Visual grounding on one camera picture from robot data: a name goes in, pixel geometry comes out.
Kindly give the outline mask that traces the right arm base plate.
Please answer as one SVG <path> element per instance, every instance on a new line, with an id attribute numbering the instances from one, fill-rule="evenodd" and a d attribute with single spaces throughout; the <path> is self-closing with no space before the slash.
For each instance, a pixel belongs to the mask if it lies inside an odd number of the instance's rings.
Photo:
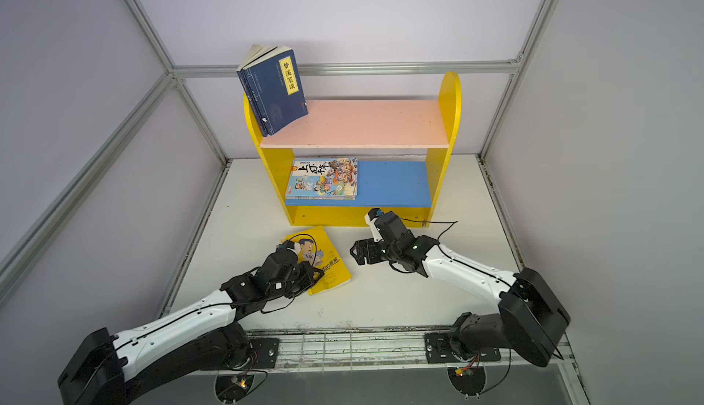
<path id="1" fill-rule="evenodd" d="M 423 336 L 425 341 L 425 358 L 428 364 L 469 363 L 475 355 L 478 362 L 500 362 L 502 360 L 499 348 L 484 347 L 476 352 L 454 350 L 450 339 L 445 333 L 432 332 Z"/>

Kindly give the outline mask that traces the light blue comic book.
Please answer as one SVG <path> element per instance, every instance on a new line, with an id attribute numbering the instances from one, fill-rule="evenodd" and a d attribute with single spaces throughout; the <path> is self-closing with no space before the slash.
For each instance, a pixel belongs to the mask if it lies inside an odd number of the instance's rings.
<path id="1" fill-rule="evenodd" d="M 359 186 L 356 157 L 297 158 L 291 165 L 286 198 L 354 201 Z"/>

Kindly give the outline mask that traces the yellow cartoon book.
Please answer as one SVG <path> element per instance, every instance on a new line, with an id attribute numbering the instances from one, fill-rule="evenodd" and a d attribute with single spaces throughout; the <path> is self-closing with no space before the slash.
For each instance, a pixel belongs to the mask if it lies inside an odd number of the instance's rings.
<path id="1" fill-rule="evenodd" d="M 286 236 L 286 241 L 296 243 L 295 252 L 300 262 L 307 261 L 325 273 L 319 282 L 307 291 L 314 296 L 347 284 L 352 275 L 335 248 L 332 240 L 322 226 L 307 229 L 297 234 Z"/>

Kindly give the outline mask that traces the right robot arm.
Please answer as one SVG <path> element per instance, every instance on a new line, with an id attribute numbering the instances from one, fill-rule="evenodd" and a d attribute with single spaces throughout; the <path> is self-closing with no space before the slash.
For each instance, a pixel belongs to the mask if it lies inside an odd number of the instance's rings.
<path id="1" fill-rule="evenodd" d="M 571 318 L 539 272 L 529 267 L 511 272 L 462 256 L 438 237 L 416 236 L 394 212 L 373 208 L 365 222 L 370 238 L 350 249 L 359 265 L 386 262 L 403 274 L 447 282 L 491 306 L 489 314 L 460 314 L 443 332 L 454 357 L 473 360 L 485 349 L 508 349 L 540 368 L 563 357 L 559 343 Z"/>

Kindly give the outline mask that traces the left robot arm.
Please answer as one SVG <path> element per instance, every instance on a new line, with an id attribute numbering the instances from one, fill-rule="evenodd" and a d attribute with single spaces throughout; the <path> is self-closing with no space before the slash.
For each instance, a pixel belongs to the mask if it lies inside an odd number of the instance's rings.
<path id="1" fill-rule="evenodd" d="M 261 266 L 186 308 L 119 333 L 94 331 L 59 375 L 62 402 L 130 404 L 197 370 L 252 368 L 257 357 L 240 320 L 274 300 L 294 300 L 324 274 L 280 245 Z"/>

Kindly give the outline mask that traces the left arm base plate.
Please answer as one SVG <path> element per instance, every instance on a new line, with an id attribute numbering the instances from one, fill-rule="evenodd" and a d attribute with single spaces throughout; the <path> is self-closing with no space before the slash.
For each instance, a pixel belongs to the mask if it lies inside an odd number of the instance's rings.
<path id="1" fill-rule="evenodd" d="M 258 370 L 275 368 L 280 344 L 280 339 L 273 337 L 254 338 L 250 340 L 247 349 L 247 359 L 242 368 Z"/>

